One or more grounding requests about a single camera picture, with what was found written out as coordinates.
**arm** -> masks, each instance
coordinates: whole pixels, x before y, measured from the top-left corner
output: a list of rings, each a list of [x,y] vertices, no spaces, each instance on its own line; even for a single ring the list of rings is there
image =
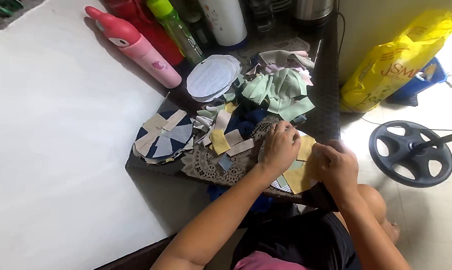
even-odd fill
[[[298,138],[299,133],[288,122],[271,126],[264,160],[187,224],[151,269],[203,269],[258,196],[296,159],[301,144]]]
[[[342,141],[314,144],[320,178],[338,206],[364,269],[410,270],[357,190],[356,156]]]

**yellow plastic bag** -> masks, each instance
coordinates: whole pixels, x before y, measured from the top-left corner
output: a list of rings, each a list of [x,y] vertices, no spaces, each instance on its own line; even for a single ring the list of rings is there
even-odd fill
[[[343,112],[367,112],[405,85],[452,33],[452,13],[429,10],[392,42],[375,46],[341,89]]]

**pink shirt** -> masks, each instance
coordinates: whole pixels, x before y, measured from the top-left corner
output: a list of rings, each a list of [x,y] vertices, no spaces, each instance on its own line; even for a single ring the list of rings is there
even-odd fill
[[[234,270],[307,270],[307,268],[294,262],[273,258],[261,251],[255,251],[238,261]]]

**person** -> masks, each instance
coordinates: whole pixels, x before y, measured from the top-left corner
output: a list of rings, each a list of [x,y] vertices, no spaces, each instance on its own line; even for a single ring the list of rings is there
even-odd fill
[[[273,124],[263,161],[187,224],[151,269],[203,269],[256,198],[296,159],[300,144],[290,123]],[[357,184],[356,156],[341,140],[314,144],[309,170],[324,183],[339,213],[317,209],[249,227],[231,269],[410,269],[394,244],[399,230],[386,220],[384,200],[374,188]]]

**black fan stand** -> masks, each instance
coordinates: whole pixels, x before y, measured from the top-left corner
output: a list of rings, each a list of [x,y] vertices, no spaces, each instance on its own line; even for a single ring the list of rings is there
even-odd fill
[[[403,127],[404,136],[394,134],[388,127]],[[430,139],[425,141],[421,133]],[[389,156],[378,152],[378,139],[388,147]],[[410,187],[432,187],[445,181],[452,173],[452,154],[446,143],[452,142],[452,134],[440,137],[425,126],[409,121],[390,121],[378,126],[369,138],[369,152],[374,163],[392,180]],[[429,161],[441,163],[441,171],[432,176]],[[398,174],[393,166],[409,169],[415,179]]]

